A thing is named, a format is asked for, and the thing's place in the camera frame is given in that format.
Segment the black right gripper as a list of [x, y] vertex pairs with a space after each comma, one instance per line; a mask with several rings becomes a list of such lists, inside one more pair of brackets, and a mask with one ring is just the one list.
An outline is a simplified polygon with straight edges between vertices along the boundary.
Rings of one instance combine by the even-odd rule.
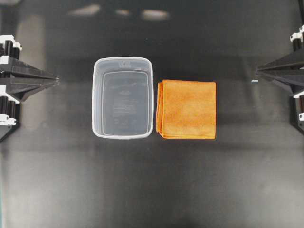
[[293, 51], [282, 58], [258, 66], [256, 76], [283, 88], [293, 96], [294, 123], [304, 132], [304, 72], [291, 71], [304, 67], [304, 25], [290, 36]]

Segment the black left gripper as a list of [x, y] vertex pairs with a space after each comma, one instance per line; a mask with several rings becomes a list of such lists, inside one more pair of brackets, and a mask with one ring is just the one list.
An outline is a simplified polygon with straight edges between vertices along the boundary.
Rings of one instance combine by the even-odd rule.
[[[0, 36], [1, 141], [20, 126], [20, 102], [24, 102], [30, 96], [59, 84], [59, 77], [18, 60], [21, 50], [21, 44], [15, 41], [13, 35]], [[6, 71], [4, 67], [8, 64], [9, 71]], [[34, 79], [13, 79], [13, 76]]]

